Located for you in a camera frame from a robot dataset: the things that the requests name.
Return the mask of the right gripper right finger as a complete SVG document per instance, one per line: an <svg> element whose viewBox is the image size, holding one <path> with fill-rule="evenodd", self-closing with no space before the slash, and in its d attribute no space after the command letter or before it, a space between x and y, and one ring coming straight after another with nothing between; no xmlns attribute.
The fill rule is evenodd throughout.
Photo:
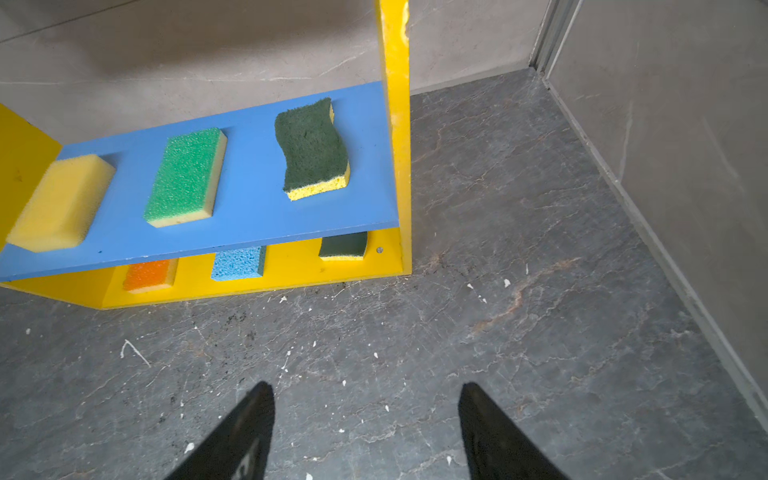
<svg viewBox="0 0 768 480"><path fill-rule="evenodd" d="M462 386L458 413L472 480L567 479L478 384Z"/></svg>

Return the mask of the blue sponge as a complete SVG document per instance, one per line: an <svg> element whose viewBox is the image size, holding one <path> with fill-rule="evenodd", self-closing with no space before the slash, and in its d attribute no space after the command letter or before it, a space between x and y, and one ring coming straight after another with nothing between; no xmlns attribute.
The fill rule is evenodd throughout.
<svg viewBox="0 0 768 480"><path fill-rule="evenodd" d="M264 274L266 249L266 246L257 246L216 253L211 279L223 282L261 278Z"/></svg>

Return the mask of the bright green sponge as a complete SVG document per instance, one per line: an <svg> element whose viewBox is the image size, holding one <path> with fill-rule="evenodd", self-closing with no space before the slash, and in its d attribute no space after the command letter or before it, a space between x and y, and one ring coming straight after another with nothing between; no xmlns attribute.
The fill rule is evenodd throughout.
<svg viewBox="0 0 768 480"><path fill-rule="evenodd" d="M163 228L212 217L226 146L218 128L169 138L144 220Z"/></svg>

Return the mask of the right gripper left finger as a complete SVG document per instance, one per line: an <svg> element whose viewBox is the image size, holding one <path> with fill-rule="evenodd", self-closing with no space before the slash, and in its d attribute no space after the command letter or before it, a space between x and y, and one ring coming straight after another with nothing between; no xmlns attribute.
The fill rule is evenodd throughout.
<svg viewBox="0 0 768 480"><path fill-rule="evenodd" d="M273 388L260 381L167 479L263 479L274 423Z"/></svg>

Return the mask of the yellow sponge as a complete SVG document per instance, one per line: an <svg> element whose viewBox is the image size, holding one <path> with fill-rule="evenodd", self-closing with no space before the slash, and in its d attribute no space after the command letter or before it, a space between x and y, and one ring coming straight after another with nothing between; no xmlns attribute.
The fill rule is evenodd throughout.
<svg viewBox="0 0 768 480"><path fill-rule="evenodd" d="M6 242L33 253L79 246L115 173L114 166L94 154L54 161Z"/></svg>

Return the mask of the dark green sponge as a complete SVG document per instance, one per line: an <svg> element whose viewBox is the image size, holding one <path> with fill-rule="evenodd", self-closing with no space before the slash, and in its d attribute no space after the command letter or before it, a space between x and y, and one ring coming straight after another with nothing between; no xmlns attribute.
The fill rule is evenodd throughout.
<svg viewBox="0 0 768 480"><path fill-rule="evenodd" d="M367 246L367 232L324 237L318 256L324 261L362 260L366 254Z"/></svg>
<svg viewBox="0 0 768 480"><path fill-rule="evenodd" d="M348 186L349 155L334 120L329 97L277 116L275 135L286 162L283 191L290 200Z"/></svg>

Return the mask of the yellow shelf pink blue boards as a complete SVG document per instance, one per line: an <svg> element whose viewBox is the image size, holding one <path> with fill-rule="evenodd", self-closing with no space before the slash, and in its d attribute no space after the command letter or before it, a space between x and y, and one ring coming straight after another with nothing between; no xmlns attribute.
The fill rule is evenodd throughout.
<svg viewBox="0 0 768 480"><path fill-rule="evenodd" d="M94 309L229 296L409 274L412 270L409 5L375 5L382 78L331 93L336 127L348 149L350 184L292 201L282 190L285 161L274 121L308 97L61 145L3 109L1 227L8 230L44 170L55 160L93 153L115 176L78 247L1 252L1 284ZM228 139L211 218L154 228L143 220L166 140L217 127ZM362 260L324 261L324 237L368 233ZM214 281L215 254L266 246L261 278ZM123 290L130 265L177 259L171 288Z"/></svg>

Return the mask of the orange sponge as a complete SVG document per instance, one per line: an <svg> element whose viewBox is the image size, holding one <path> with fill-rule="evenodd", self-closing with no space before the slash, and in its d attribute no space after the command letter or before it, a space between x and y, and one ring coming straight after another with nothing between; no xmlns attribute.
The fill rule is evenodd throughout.
<svg viewBox="0 0 768 480"><path fill-rule="evenodd" d="M177 259L130 265L123 281L123 290L132 294L141 294L171 288L174 285L177 267Z"/></svg>

